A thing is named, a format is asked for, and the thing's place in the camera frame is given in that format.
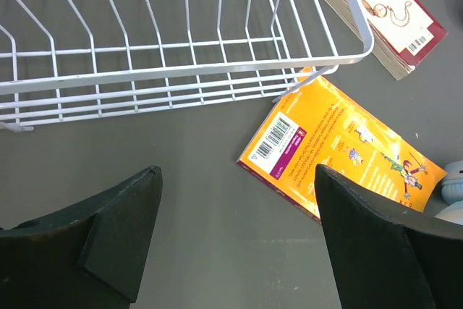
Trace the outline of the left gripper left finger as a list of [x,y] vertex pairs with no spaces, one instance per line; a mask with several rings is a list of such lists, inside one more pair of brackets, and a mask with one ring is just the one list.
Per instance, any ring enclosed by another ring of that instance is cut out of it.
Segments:
[[61,210],[1,231],[3,308],[128,308],[161,202],[149,166]]

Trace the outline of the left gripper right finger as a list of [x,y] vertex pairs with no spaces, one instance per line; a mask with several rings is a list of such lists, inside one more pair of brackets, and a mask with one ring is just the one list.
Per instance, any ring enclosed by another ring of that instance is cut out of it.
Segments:
[[343,308],[462,307],[462,226],[322,164],[315,195]]

